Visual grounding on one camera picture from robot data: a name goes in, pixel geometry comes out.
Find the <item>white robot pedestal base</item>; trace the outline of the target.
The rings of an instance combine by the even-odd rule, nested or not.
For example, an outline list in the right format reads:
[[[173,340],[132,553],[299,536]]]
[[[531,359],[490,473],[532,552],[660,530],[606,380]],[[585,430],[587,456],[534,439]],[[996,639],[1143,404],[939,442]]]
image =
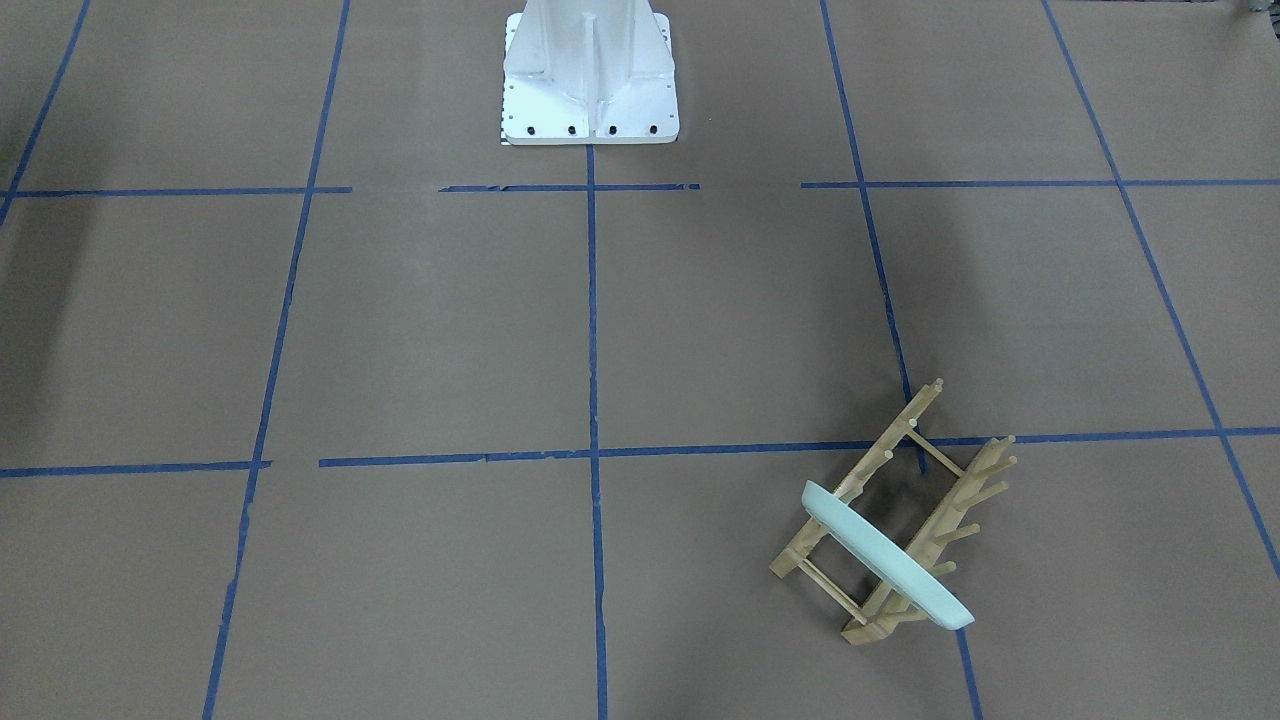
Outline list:
[[[506,18],[503,72],[503,143],[678,138],[671,23],[649,1],[527,1]]]

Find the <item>wooden dish rack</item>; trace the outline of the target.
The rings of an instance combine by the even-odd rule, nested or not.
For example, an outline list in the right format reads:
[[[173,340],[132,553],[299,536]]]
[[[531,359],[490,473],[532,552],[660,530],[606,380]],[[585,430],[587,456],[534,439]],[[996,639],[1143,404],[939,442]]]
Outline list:
[[[940,441],[927,439],[922,418],[943,389],[943,379],[937,378],[915,392],[835,488],[826,489],[945,585],[943,578],[956,569],[943,557],[945,551],[980,532],[980,525],[966,518],[974,507],[1007,489],[998,474],[1014,468],[1018,457],[1012,455],[1015,436],[988,438],[966,462],[950,457]],[[847,643],[884,641],[908,623],[934,624],[804,511],[806,520],[771,561],[769,570],[780,579],[799,571],[831,597],[847,614],[840,632]],[[864,569],[864,593],[850,593],[814,560],[823,541],[833,541]]]

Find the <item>light green plate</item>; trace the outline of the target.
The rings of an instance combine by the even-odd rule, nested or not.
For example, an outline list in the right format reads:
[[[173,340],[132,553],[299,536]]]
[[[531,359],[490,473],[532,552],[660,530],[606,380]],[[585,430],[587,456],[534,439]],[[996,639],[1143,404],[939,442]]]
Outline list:
[[[837,496],[809,480],[801,502],[812,519],[823,525],[846,551],[934,624],[954,632],[975,621],[940,580]]]

